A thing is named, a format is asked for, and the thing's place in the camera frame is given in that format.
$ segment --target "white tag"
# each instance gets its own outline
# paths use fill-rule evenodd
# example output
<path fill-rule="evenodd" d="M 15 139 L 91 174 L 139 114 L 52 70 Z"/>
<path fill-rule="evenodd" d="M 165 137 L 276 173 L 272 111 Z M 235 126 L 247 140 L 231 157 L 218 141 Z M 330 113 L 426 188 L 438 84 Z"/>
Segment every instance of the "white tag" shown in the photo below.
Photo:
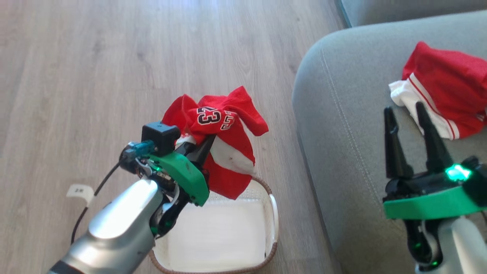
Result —
<path fill-rule="evenodd" d="M 80 197 L 86 200 L 86 207 L 89 207 L 94 197 L 94 191 L 91 186 L 74 184 L 68 189 L 66 197 Z"/>

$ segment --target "brown basket rim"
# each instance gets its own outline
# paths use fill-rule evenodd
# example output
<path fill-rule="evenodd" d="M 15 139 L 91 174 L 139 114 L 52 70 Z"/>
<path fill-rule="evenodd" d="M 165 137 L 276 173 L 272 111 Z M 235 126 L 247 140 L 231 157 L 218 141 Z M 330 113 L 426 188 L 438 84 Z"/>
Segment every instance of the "brown basket rim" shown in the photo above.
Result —
<path fill-rule="evenodd" d="M 252 180 L 258 182 L 261 186 L 263 186 L 265 191 L 267 191 L 267 194 L 269 194 L 269 195 L 272 194 L 271 188 L 269 187 L 269 185 L 267 183 L 264 182 L 264 180 L 262 180 L 261 178 L 255 177 L 255 176 L 252 177 Z M 276 255 L 276 251 L 277 251 L 277 242 L 274 242 L 274 243 L 272 243 L 271 252 L 265 258 L 265 260 L 262 263 L 260 263 L 259 265 L 256 265 L 254 267 L 239 269 L 239 270 L 220 271 L 220 272 L 179 272 L 179 271 L 169 270 L 169 269 L 163 267 L 161 264 L 159 264 L 159 262 L 157 261 L 157 259 L 155 257 L 154 250 L 151 250 L 149 252 L 149 258 L 152 261 L 152 263 L 154 264 L 154 266 L 160 272 L 165 273 L 165 274 L 243 274 L 243 273 L 247 273 L 247 272 L 257 271 L 257 270 L 263 268 L 264 266 L 266 266 L 272 260 L 272 258 L 274 258 L 274 255 Z"/>

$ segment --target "red and white garment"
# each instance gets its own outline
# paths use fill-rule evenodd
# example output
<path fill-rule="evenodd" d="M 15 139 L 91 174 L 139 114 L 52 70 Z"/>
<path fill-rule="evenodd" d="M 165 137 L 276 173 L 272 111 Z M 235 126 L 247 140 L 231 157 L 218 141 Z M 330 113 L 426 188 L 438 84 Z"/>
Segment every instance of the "red and white garment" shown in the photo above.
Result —
<path fill-rule="evenodd" d="M 206 136 L 216 134 L 204 165 L 210 174 L 210 190 L 236 199 L 247 188 L 254 174 L 255 157 L 242 122 L 255 136 L 269 128 L 244 87 L 228 96 L 204 96 L 198 103 L 183 95 L 168 108 L 162 122 L 181 130 L 176 144 L 199 144 Z"/>
<path fill-rule="evenodd" d="M 415 104 L 423 102 L 442 138 L 465 138 L 487 125 L 487 61 L 481 58 L 419 42 L 402 80 L 389 88 L 394 103 L 408 108 L 418 126 Z"/>

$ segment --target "gray sofa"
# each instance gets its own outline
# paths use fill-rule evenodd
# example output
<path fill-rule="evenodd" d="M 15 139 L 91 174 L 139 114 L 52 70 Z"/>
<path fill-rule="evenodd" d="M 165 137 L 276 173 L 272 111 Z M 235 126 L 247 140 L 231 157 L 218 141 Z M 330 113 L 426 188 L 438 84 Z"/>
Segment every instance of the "gray sofa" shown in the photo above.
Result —
<path fill-rule="evenodd" d="M 353 27 L 327 35 L 304 57 L 293 91 L 303 154 L 331 246 L 350 274 L 412 274 L 400 221 L 386 220 L 383 109 L 388 84 L 419 41 L 487 59 L 487 11 Z M 425 170 L 424 141 L 395 108 L 406 157 Z M 487 161 L 487 129 L 446 141 L 452 157 Z"/>

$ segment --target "green plastic part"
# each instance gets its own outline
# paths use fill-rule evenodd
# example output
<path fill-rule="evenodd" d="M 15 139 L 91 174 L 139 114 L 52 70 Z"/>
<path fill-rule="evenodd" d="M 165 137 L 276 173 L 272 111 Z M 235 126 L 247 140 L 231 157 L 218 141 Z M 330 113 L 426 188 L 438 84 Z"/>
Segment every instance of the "green plastic part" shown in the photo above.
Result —
<path fill-rule="evenodd" d="M 458 217 L 487 210 L 477 206 L 461 186 L 402 200 L 384 202 L 387 219 L 431 220 Z"/>
<path fill-rule="evenodd" d="M 159 162 L 158 165 L 188 193 L 195 205 L 203 206 L 206 203 L 210 193 L 206 185 L 205 177 L 184 155 L 171 152 L 162 157 L 155 155 L 149 155 L 149 157 L 150 160 Z M 157 166 L 151 167 L 155 171 L 160 170 Z"/>

